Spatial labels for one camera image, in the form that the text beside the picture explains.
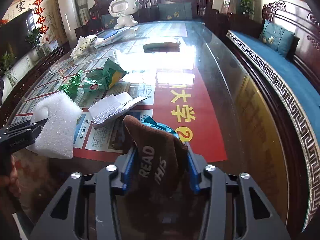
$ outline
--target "metal bolt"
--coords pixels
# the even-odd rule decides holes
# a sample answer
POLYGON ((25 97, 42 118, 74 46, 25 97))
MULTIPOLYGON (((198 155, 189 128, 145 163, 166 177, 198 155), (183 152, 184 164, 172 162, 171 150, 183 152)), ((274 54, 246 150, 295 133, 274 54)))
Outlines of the metal bolt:
POLYGON ((214 171, 214 170, 216 169, 216 167, 213 166, 213 165, 207 165, 207 166, 205 167, 205 169, 206 169, 207 171, 214 171))
POLYGON ((241 176, 241 178, 243 178, 243 179, 250 179, 250 177, 251 177, 250 174, 248 174, 248 173, 246 173, 246 172, 241 173, 240 176, 241 176))
POLYGON ((74 172, 71 174, 71 178, 73 179, 79 179, 81 177, 81 174, 79 172, 74 172))
POLYGON ((115 165, 108 165, 107 167, 106 167, 106 170, 107 171, 115 171, 117 169, 117 166, 115 166, 115 165))

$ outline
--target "teal cloth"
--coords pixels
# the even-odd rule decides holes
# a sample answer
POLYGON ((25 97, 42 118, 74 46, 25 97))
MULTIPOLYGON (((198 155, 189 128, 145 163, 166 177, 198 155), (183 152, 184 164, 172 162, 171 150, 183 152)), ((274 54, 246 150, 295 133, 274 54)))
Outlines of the teal cloth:
POLYGON ((192 20, 191 2, 187 3, 160 3, 159 15, 161 21, 192 20))
POLYGON ((286 57, 293 38, 294 33, 266 20, 259 40, 278 52, 281 56, 286 57))
POLYGON ((291 62, 281 57, 257 39, 232 31, 241 41, 268 62, 289 85, 306 112, 311 126, 320 141, 320 95, 310 81, 291 62))
POLYGON ((101 16, 102 27, 106 29, 113 29, 117 24, 117 18, 112 17, 111 14, 105 14, 101 16))
POLYGON ((159 123, 159 122, 155 122, 149 115, 144 115, 141 117, 141 122, 149 127, 155 128, 155 129, 160 129, 166 132, 169 132, 171 134, 173 134, 175 137, 179 138, 179 135, 169 126, 163 124, 163 123, 159 123))

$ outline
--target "television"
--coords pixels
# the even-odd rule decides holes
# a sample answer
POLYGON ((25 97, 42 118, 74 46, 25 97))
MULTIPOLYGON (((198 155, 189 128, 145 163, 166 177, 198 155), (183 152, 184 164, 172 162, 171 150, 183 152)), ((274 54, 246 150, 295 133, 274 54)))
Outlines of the television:
POLYGON ((0 27, 0 57, 7 51, 14 53, 15 62, 25 56, 32 45, 25 41, 26 35, 35 28, 32 10, 28 10, 0 27))

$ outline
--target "robot toy head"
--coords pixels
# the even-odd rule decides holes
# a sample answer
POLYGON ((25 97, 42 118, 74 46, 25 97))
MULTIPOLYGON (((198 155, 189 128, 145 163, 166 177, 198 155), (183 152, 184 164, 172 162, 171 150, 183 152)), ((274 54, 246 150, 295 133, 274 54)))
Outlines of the robot toy head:
POLYGON ((122 17, 134 14, 139 10, 137 0, 114 0, 110 3, 109 13, 112 17, 122 17))

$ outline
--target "yellow chinese characters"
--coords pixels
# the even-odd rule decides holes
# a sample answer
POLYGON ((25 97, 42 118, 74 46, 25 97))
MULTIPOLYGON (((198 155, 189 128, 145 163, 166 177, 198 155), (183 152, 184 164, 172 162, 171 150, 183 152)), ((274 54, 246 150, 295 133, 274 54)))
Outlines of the yellow chinese characters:
MULTIPOLYGON (((174 90, 170 91, 172 94, 174 94, 176 97, 171 100, 172 103, 175 103, 179 98, 183 98, 183 102, 187 102, 187 98, 191 97, 190 94, 186 94, 185 90, 182 89, 182 93, 179 94, 174 90)), ((184 118, 185 122, 191 122, 192 120, 195 120, 196 117, 193 116, 195 114, 195 111, 193 111, 193 107, 189 105, 183 105, 183 107, 180 109, 180 106, 177 106, 177 111, 172 110, 172 115, 176 115, 178 122, 181 122, 181 117, 184 118)))
POLYGON ((177 93, 173 89, 170 92, 176 96, 174 99, 171 100, 172 103, 175 103, 179 98, 183 98, 183 102, 186 103, 187 98, 191 97, 190 94, 186 94, 184 89, 182 89, 182 94, 177 93))
POLYGON ((189 107, 188 105, 183 105, 181 111, 180 106, 177 106, 177 111, 172 110, 171 114, 177 116, 178 122, 181 122, 181 117, 183 117, 186 122, 191 122, 191 119, 196 119, 196 117, 193 116, 193 114, 195 114, 195 111, 193 111, 193 107, 189 107))

